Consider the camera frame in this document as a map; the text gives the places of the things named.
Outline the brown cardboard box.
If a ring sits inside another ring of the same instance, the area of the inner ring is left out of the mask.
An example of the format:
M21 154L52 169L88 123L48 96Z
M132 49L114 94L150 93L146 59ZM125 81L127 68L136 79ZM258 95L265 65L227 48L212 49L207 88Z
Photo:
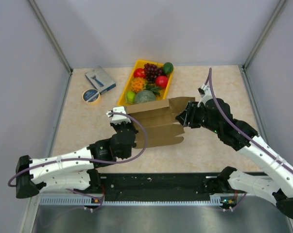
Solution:
M176 97L129 105L126 112L136 119L147 134L147 148L169 146L183 142L183 126L175 119L194 97Z

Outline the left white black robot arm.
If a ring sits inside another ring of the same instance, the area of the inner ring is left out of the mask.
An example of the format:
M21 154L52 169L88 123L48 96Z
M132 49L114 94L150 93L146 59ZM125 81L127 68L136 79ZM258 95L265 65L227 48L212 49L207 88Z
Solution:
M16 198L57 189L97 192L101 187L97 169L114 165L117 159L130 158L132 148L136 147L138 131L132 122L111 126L114 135L80 150L45 159L21 156L16 166Z

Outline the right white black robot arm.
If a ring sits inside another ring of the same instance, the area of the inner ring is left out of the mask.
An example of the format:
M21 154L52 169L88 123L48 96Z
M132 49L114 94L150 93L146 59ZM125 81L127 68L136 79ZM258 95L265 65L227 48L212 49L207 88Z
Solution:
M252 160L269 176L269 180L264 180L226 167L218 175L221 191L237 189L251 193L293 219L293 166L271 149L252 126L235 119L229 104L219 98L202 103L190 101L176 120L184 127L203 127L216 133L220 141Z

